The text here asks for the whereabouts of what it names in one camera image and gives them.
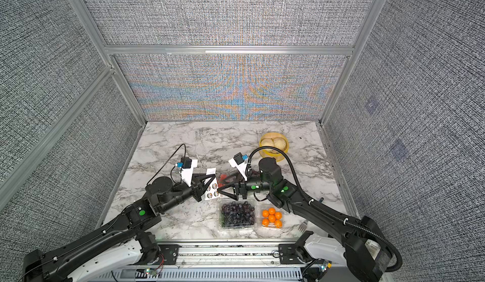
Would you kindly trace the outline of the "white sticker sheet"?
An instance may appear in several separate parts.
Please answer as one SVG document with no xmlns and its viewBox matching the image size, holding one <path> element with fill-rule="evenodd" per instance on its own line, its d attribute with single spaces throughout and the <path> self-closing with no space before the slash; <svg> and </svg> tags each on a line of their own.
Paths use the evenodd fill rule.
<svg viewBox="0 0 485 282">
<path fill-rule="evenodd" d="M 206 174 L 215 175 L 216 168 L 207 168 Z M 220 197 L 220 194 L 217 192 L 219 188 L 217 177 L 214 177 L 214 179 L 209 178 L 209 180 L 210 180 L 209 186 L 205 192 L 205 195 L 203 196 L 204 200 L 206 201 L 218 199 Z"/>
</svg>

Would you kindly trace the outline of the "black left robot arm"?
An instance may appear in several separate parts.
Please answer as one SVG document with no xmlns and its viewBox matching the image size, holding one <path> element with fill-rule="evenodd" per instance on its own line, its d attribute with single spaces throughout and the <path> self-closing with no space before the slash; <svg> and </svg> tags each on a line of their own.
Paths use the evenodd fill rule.
<svg viewBox="0 0 485 282">
<path fill-rule="evenodd" d="M 126 265 L 157 262 L 160 247 L 150 228 L 187 199 L 201 201 L 214 179 L 214 174 L 199 173 L 189 184 L 156 178 L 145 187 L 141 199 L 105 225 L 49 252 L 36 249 L 27 254 L 20 281 L 89 281 Z"/>
</svg>

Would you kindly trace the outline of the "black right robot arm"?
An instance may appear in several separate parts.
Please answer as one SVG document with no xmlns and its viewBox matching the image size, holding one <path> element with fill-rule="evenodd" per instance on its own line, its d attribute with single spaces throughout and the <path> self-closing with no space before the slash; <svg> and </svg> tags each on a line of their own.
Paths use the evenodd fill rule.
<svg viewBox="0 0 485 282">
<path fill-rule="evenodd" d="M 250 192 L 267 191 L 266 200 L 276 208 L 300 216 L 324 230 L 341 246 L 334 256 L 327 250 L 317 250 L 318 238 L 312 231 L 304 232 L 294 244 L 300 260 L 314 264 L 318 259 L 338 262 L 343 260 L 359 281 L 380 281 L 384 273 L 399 270 L 403 258 L 394 244 L 385 238 L 371 218 L 361 219 L 346 215 L 315 200 L 282 175 L 273 158 L 259 162 L 259 173 L 253 173 L 246 155 L 237 155 L 229 161 L 237 172 L 234 181 L 228 181 L 218 192 L 233 200 L 246 199 Z"/>
</svg>

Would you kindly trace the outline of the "clear box red strawberries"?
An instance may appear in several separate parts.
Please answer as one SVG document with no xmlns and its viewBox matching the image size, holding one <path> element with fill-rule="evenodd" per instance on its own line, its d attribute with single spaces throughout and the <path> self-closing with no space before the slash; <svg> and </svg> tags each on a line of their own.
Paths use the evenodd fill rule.
<svg viewBox="0 0 485 282">
<path fill-rule="evenodd" d="M 231 180 L 232 180 L 232 177 L 231 176 L 226 175 L 226 174 L 221 174 L 219 176 L 218 181 L 217 181 L 218 187 L 222 187 L 222 186 L 230 183 Z"/>
</svg>

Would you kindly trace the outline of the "clear box dark grapes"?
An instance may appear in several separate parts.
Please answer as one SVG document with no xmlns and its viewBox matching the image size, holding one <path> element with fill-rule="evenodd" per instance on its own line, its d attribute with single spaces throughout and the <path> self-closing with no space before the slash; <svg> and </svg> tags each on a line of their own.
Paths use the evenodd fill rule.
<svg viewBox="0 0 485 282">
<path fill-rule="evenodd" d="M 258 206 L 253 199 L 223 199 L 217 206 L 217 227 L 219 231 L 248 230 L 255 228 Z"/>
</svg>

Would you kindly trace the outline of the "clear box orange kumquats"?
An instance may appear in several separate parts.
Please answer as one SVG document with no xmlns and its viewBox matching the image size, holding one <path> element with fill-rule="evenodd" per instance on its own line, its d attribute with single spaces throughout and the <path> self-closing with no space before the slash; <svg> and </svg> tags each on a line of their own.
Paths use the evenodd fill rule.
<svg viewBox="0 0 485 282">
<path fill-rule="evenodd" d="M 262 204 L 257 213 L 257 225 L 262 228 L 282 229 L 285 227 L 284 212 L 270 204 Z"/>
</svg>

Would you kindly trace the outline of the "left steamed bun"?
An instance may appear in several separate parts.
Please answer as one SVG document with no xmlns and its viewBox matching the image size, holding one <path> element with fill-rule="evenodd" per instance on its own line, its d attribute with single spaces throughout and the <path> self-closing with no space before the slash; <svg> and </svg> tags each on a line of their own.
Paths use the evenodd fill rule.
<svg viewBox="0 0 485 282">
<path fill-rule="evenodd" d="M 261 146 L 269 146 L 273 148 L 275 146 L 274 140 L 272 138 L 264 138 L 261 140 Z"/>
</svg>

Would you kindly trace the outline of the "steamed bun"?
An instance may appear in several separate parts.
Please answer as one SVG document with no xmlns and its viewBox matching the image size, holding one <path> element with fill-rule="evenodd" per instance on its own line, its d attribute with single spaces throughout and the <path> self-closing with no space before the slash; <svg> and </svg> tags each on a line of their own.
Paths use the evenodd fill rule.
<svg viewBox="0 0 485 282">
<path fill-rule="evenodd" d="M 269 146 L 273 148 L 275 146 L 274 140 L 272 138 L 264 138 L 261 140 L 261 146 Z"/>
<path fill-rule="evenodd" d="M 287 148 L 287 142 L 284 138 L 274 138 L 273 140 L 277 149 L 284 151 Z"/>
</svg>

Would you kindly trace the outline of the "yellow bamboo steamer basket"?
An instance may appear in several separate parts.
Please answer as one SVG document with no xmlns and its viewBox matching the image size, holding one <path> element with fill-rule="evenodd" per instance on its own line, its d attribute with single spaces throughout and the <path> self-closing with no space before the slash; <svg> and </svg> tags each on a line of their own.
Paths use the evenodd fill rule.
<svg viewBox="0 0 485 282">
<path fill-rule="evenodd" d="M 280 133 L 266 133 L 259 140 L 259 146 L 268 146 L 269 149 L 262 149 L 259 154 L 263 158 L 275 158 L 277 162 L 284 160 L 284 156 L 275 148 L 287 153 L 289 142 L 287 138 Z"/>
</svg>

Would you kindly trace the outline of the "right steamed bun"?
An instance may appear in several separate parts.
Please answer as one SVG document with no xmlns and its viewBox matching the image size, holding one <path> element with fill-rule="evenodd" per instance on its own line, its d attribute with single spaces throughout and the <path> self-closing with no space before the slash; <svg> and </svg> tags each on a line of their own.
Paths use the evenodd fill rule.
<svg viewBox="0 0 485 282">
<path fill-rule="evenodd" d="M 284 151 L 287 148 L 287 142 L 284 138 L 274 138 L 273 140 L 277 149 Z"/>
</svg>

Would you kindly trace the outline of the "aluminium front rail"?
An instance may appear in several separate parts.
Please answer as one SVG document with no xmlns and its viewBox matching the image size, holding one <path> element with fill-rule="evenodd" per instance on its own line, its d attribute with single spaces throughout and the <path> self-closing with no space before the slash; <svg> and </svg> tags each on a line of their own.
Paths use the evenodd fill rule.
<svg viewBox="0 0 485 282">
<path fill-rule="evenodd" d="M 178 260 L 175 265 L 134 265 L 119 269 L 165 268 L 299 268 L 302 281 L 355 281 L 356 278 L 346 267 L 344 261 L 332 262 L 319 259 L 314 264 L 283 265 L 279 261 L 279 244 L 293 244 L 293 240 L 249 240 L 236 241 L 180 241 L 159 242 L 159 244 L 178 244 Z"/>
</svg>

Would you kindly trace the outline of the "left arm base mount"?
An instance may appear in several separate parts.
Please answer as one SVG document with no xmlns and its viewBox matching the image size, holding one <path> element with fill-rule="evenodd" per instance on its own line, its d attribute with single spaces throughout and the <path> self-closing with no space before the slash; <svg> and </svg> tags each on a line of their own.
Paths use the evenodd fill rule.
<svg viewBox="0 0 485 282">
<path fill-rule="evenodd" d="M 156 255 L 156 259 L 151 263 L 151 265 L 175 265 L 178 260 L 179 249 L 181 248 L 178 244 L 159 244 L 159 252 Z"/>
</svg>

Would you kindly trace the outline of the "green handled fork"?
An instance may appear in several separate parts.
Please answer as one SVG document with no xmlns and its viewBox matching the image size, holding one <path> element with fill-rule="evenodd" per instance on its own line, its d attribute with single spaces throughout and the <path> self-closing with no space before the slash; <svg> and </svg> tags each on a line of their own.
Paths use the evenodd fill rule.
<svg viewBox="0 0 485 282">
<path fill-rule="evenodd" d="M 301 232 L 301 233 L 304 233 L 304 232 L 307 230 L 307 228 L 308 228 L 308 223 L 309 223 L 309 221 L 308 221 L 308 220 L 303 221 L 303 222 L 302 222 L 302 223 L 299 225 L 299 227 L 298 227 L 298 231 L 299 231 L 299 232 Z"/>
</svg>

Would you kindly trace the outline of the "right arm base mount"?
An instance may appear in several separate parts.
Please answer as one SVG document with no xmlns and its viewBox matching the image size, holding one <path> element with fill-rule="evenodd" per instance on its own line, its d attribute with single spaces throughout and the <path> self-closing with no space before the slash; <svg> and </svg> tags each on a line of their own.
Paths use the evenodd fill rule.
<svg viewBox="0 0 485 282">
<path fill-rule="evenodd" d="M 278 246 L 279 261 L 283 265 L 304 264 L 296 253 L 295 244 L 279 244 Z"/>
</svg>

